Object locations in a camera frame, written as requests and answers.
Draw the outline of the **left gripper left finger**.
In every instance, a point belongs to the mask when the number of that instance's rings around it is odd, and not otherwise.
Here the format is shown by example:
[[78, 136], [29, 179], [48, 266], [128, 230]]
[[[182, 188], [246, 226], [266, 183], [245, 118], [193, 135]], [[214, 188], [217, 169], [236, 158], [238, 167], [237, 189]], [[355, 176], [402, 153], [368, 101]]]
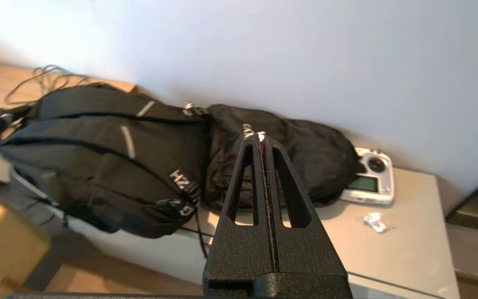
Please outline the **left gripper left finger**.
[[[273, 257], [273, 215], [266, 142], [243, 140], [203, 271], [205, 288], [249, 288], [257, 276], [277, 267]], [[245, 170], [252, 178], [253, 225], [238, 225], [237, 211]]]

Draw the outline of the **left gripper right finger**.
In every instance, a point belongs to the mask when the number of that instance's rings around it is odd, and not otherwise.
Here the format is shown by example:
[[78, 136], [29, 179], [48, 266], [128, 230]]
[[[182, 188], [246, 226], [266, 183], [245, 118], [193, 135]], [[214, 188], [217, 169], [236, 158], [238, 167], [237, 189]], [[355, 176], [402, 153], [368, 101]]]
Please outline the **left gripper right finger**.
[[264, 142], [274, 269], [287, 288], [347, 288], [348, 274], [284, 147]]

